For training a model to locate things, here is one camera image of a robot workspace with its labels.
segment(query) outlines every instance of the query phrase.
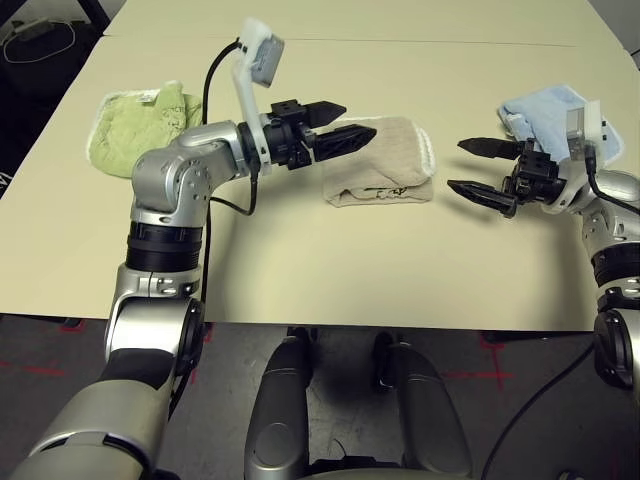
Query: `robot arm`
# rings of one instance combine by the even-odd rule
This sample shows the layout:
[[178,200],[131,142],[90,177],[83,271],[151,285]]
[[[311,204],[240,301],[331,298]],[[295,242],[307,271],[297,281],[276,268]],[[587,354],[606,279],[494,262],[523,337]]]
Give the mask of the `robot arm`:
[[289,100],[258,114],[249,80],[268,86],[282,47],[268,27],[249,19],[234,69],[246,122],[189,129],[137,161],[106,367],[64,407],[13,480],[152,478],[164,428],[202,350],[204,305],[193,295],[212,192],[227,181],[267,173],[271,164],[308,166],[311,152],[322,161],[356,151],[375,136],[358,125],[314,133],[346,111],[330,102]]
[[559,165],[548,154],[534,151],[533,139],[462,140],[458,145],[471,153],[517,159],[516,165],[501,190],[466,180],[447,183],[456,193],[508,218],[530,202],[540,202],[547,213],[582,216],[582,241],[598,284],[596,370],[610,385],[633,388],[640,407],[640,180],[601,170],[602,125],[599,102],[569,111],[570,157]]

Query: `wire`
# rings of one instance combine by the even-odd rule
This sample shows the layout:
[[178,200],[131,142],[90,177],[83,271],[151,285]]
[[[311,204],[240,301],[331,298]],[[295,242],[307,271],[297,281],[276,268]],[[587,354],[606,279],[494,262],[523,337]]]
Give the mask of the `wire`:
[[536,401],[540,397],[542,397],[542,395],[544,395],[551,387],[553,387],[562,379],[564,379],[567,375],[573,372],[582,362],[584,362],[584,360],[589,356],[589,354],[591,354],[592,351],[593,351],[593,344],[591,343],[589,344],[589,347],[584,352],[582,352],[578,358],[576,358],[567,368],[561,371],[558,375],[556,375],[547,383],[545,383],[536,393],[534,393],[531,396],[531,398],[527,401],[527,403],[525,403],[520,408],[520,410],[518,410],[518,413],[516,413],[513,416],[513,418],[509,421],[507,426],[504,427],[504,430],[502,430],[502,433],[498,437],[498,440],[496,441],[495,445],[491,449],[491,453],[489,453],[489,456],[487,457],[487,461],[484,464],[484,468],[482,469],[482,476],[480,477],[480,480],[487,480],[489,469],[491,468],[491,464],[493,463],[493,460],[496,458],[498,450],[500,449],[500,447],[502,446],[502,443],[507,438],[507,435],[509,435],[509,432],[513,429],[513,427],[518,422],[518,420],[520,420],[520,418],[522,418],[522,416],[527,412],[527,410],[529,410],[529,408],[531,408],[531,406],[534,403],[536,403]]
[[333,438],[332,440],[338,444],[338,446],[342,450],[342,455],[344,457],[346,457],[347,456],[347,450],[344,448],[344,445],[342,445],[342,442],[340,440],[338,440],[337,438]]
[[213,79],[213,74],[216,73],[216,69],[222,63],[222,60],[233,52],[236,48],[238,48],[238,39],[236,38],[232,43],[224,47],[218,56],[213,60],[209,70],[207,71],[207,76],[204,79],[204,91],[202,92],[202,124],[207,124],[207,112],[209,109],[209,87],[211,86],[211,80]]
[[620,208],[624,208],[625,210],[629,210],[630,212],[635,213],[636,215],[640,215],[640,208],[634,207],[633,205],[628,204],[627,202],[623,202],[611,195],[607,195],[598,187],[598,183],[596,182],[596,156],[595,149],[592,145],[585,145],[584,149],[584,163],[587,169],[587,181],[589,182],[589,186],[596,197],[601,198],[609,203],[617,205]]
[[42,57],[39,58],[34,58],[32,60],[11,60],[8,56],[7,56],[7,47],[9,46],[9,44],[11,42],[13,42],[17,37],[20,36],[20,34],[14,35],[13,37],[9,38],[9,40],[6,41],[6,43],[4,43],[4,45],[2,46],[2,55],[4,56],[4,60],[7,63],[14,63],[14,64],[23,64],[23,63],[38,63],[41,62],[42,60],[46,60],[47,58],[51,58],[55,55],[58,55],[62,52],[66,52],[67,50],[69,50],[71,47],[73,47],[76,44],[76,31],[73,29],[73,26],[70,23],[66,23],[66,22],[51,22],[51,23],[57,23],[60,25],[66,25],[67,27],[69,27],[69,30],[71,30],[71,43],[69,43],[69,45],[67,45],[66,47],[61,48],[60,50],[56,50],[55,52],[49,53],[47,55],[44,55]]
[[189,369],[189,371],[185,372],[184,375],[182,375],[182,377],[180,378],[180,383],[178,384],[178,388],[176,388],[176,390],[171,395],[171,401],[169,402],[169,420],[171,420],[173,412],[176,411],[176,407],[178,406],[178,403],[182,398],[182,394],[187,388],[187,382],[189,381],[189,378],[191,378],[192,371],[193,369]]
[[[227,55],[229,55],[231,52],[233,52],[236,48],[238,48],[237,38],[235,39],[235,41],[233,41],[232,43],[230,43],[229,45],[227,45],[222,49],[222,51],[218,54],[218,56],[213,60],[213,62],[211,63],[211,66],[209,67],[209,70],[207,71],[207,76],[205,77],[205,80],[204,80],[204,89],[202,92],[202,124],[203,125],[207,124],[207,114],[208,114],[208,108],[209,108],[209,90],[211,87],[211,81],[213,80],[213,75],[216,72],[216,69],[218,68],[218,66],[220,66],[220,64],[222,63],[222,60],[224,60],[224,58]],[[251,178],[250,178],[251,200],[249,202],[248,209],[244,209],[236,205],[235,203],[220,197],[212,196],[209,198],[209,201],[221,203],[222,205],[232,208],[236,212],[241,213],[242,215],[245,215],[245,216],[253,215],[253,212],[256,209],[256,204],[258,201],[259,168],[252,168],[251,165],[250,165],[250,168],[251,168]],[[203,266],[202,266],[202,287],[201,287],[201,293],[200,293],[200,301],[206,304],[207,284],[209,280],[209,257],[211,255],[211,204],[210,203],[209,203],[209,206],[207,207],[207,219],[205,223],[205,232],[207,237],[206,238],[207,243],[205,243],[205,247],[204,247],[204,259],[203,259]]]

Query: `light blue towel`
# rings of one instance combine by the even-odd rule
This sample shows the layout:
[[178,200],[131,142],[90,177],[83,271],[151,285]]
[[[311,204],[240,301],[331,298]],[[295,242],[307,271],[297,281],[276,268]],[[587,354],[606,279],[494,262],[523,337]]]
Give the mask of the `light blue towel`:
[[[518,141],[535,138],[551,160],[560,162],[569,157],[567,145],[567,111],[581,107],[586,100],[568,85],[556,85],[505,102],[498,115]],[[605,164],[616,160],[624,150],[618,132],[607,122],[603,128]]]

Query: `red tape mark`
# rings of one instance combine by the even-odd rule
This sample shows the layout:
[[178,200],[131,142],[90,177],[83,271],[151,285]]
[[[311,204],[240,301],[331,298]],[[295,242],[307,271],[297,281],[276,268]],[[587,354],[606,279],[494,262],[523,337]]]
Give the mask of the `red tape mark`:
[[39,375],[47,375],[49,377],[62,377],[65,375],[64,370],[58,370],[57,368],[45,368],[45,367],[22,367],[22,370],[29,373],[37,373]]
[[488,343],[485,341],[482,333],[480,333],[480,348],[491,351],[491,360],[493,361],[493,368],[495,369],[495,379],[497,381],[498,390],[502,391],[504,388],[503,372],[500,369],[500,362],[498,361],[498,350],[504,348],[503,343]]
[[87,321],[83,318],[80,320],[80,323],[75,327],[65,327],[64,325],[60,325],[59,330],[65,333],[81,333],[84,332],[84,329],[87,326]]
[[209,323],[207,328],[207,335],[204,337],[204,343],[210,343],[213,340],[213,329],[215,328],[215,323]]
[[507,372],[440,372],[445,378],[513,378],[513,373]]

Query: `black cable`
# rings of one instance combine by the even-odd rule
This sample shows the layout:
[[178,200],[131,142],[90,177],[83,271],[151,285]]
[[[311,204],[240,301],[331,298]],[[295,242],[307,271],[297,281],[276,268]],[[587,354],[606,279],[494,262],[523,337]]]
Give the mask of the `black cable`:
[[[209,67],[209,70],[207,71],[207,76],[204,79],[204,89],[202,92],[202,124],[206,125],[207,124],[207,113],[209,110],[209,90],[211,87],[211,81],[213,80],[213,74],[216,72],[216,69],[220,66],[220,64],[222,63],[222,60],[224,60],[224,58],[229,55],[231,52],[233,52],[235,49],[238,48],[238,39],[236,38],[235,41],[233,41],[232,43],[230,43],[229,45],[227,45],[226,47],[224,47],[222,49],[222,51],[218,54],[218,56],[213,60],[213,63],[211,63],[211,66]],[[251,172],[251,203],[248,209],[244,209],[242,207],[239,207],[238,205],[236,205],[233,202],[230,202],[229,200],[225,200],[224,198],[220,198],[220,197],[211,197],[209,200],[211,202],[217,202],[217,203],[221,203],[222,205],[226,205],[227,207],[233,208],[236,212],[241,213],[242,215],[252,215],[254,210],[255,210],[255,205],[257,202],[257,196],[258,196],[258,178],[257,175],[253,174],[253,171]]]
[[[209,70],[207,71],[207,76],[204,79],[204,89],[202,92],[202,124],[207,124],[207,114],[209,108],[209,90],[211,87],[211,81],[213,80],[213,74],[216,72],[216,69],[222,63],[222,60],[233,52],[236,48],[238,48],[238,39],[227,45],[222,49],[222,51],[216,56],[216,58],[211,63]],[[210,197],[210,202],[217,202],[234,209],[236,212],[241,213],[242,215],[253,215],[253,212],[256,209],[256,203],[258,201],[258,172],[260,170],[260,165],[254,166],[252,164],[249,165],[251,170],[251,200],[249,203],[249,208],[244,209],[239,207],[235,203],[230,202],[229,200],[225,200],[220,197]],[[206,232],[206,243],[204,247],[204,259],[202,265],[202,287],[200,293],[200,301],[206,303],[207,300],[207,283],[209,279],[209,257],[211,255],[211,205],[207,207],[207,219],[205,223],[205,232]]]
[[630,212],[635,213],[636,215],[640,215],[640,208],[636,208],[633,205],[628,204],[627,202],[623,202],[611,195],[607,195],[600,188],[598,188],[598,183],[596,182],[596,156],[595,149],[592,145],[586,145],[584,149],[584,163],[587,169],[587,181],[589,182],[589,186],[596,197],[601,198],[609,203],[617,205],[620,208],[624,208],[625,210],[629,210]]
[[211,80],[213,79],[213,74],[216,73],[216,69],[222,63],[222,60],[233,52],[236,48],[238,48],[238,39],[236,38],[232,43],[227,45],[222,49],[222,51],[218,54],[218,56],[213,60],[213,63],[209,67],[209,71],[207,72],[207,76],[204,79],[204,91],[202,92],[202,124],[207,124],[207,112],[209,110],[209,87],[211,86]]
[[182,398],[182,394],[184,390],[187,388],[187,382],[189,382],[189,378],[191,378],[191,372],[193,369],[189,369],[182,378],[180,378],[180,383],[178,384],[178,388],[171,394],[171,401],[169,402],[169,420],[173,416],[173,412],[175,412],[176,407],[178,406],[178,402]]
[[336,442],[338,444],[338,446],[340,447],[340,449],[342,450],[342,456],[346,457],[347,456],[347,450],[344,448],[344,445],[342,445],[342,442],[340,440],[338,440],[337,438],[334,438],[333,441]]
[[562,379],[564,379],[567,375],[573,372],[582,362],[584,362],[584,360],[589,356],[589,354],[592,351],[593,351],[593,344],[591,343],[589,344],[589,347],[584,352],[582,352],[582,354],[580,354],[578,358],[576,358],[567,368],[561,371],[558,375],[556,375],[547,383],[545,383],[542,386],[542,388],[540,388],[536,393],[534,393],[533,396],[527,401],[527,403],[525,403],[520,408],[520,410],[518,410],[518,413],[516,413],[513,416],[513,418],[509,421],[507,426],[504,427],[504,430],[502,430],[502,433],[498,437],[498,440],[496,441],[495,445],[491,449],[491,453],[489,453],[489,456],[487,457],[487,461],[484,464],[484,468],[482,469],[482,475],[480,477],[480,480],[487,480],[487,475],[489,474],[489,468],[491,468],[491,464],[493,463],[493,460],[495,459],[496,454],[498,453],[498,450],[500,449],[500,447],[502,446],[502,443],[507,438],[507,435],[509,434],[511,429],[513,429],[513,427],[518,422],[518,420],[520,420],[520,418],[522,418],[522,416],[527,412],[527,410],[529,410],[529,408],[531,408],[531,406],[534,403],[536,403],[536,401],[542,395],[544,395],[551,387],[553,387]]

